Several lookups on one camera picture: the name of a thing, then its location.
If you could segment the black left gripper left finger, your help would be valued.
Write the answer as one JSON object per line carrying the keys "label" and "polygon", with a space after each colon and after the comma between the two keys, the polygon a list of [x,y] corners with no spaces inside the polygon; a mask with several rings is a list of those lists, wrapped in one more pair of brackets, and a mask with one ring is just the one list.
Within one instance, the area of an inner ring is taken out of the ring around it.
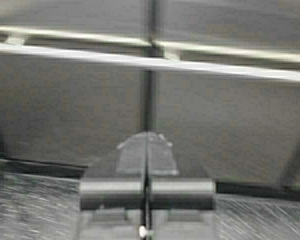
{"label": "black left gripper left finger", "polygon": [[147,133],[119,143],[79,181],[76,240],[138,240],[143,223]]}

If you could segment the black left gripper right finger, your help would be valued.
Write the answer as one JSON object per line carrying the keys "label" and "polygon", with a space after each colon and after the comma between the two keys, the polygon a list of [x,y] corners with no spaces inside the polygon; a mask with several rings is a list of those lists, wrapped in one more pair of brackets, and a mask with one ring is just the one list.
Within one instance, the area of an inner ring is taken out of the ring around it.
{"label": "black left gripper right finger", "polygon": [[216,240],[216,184],[203,169],[178,164],[173,144],[147,132],[150,240]]}

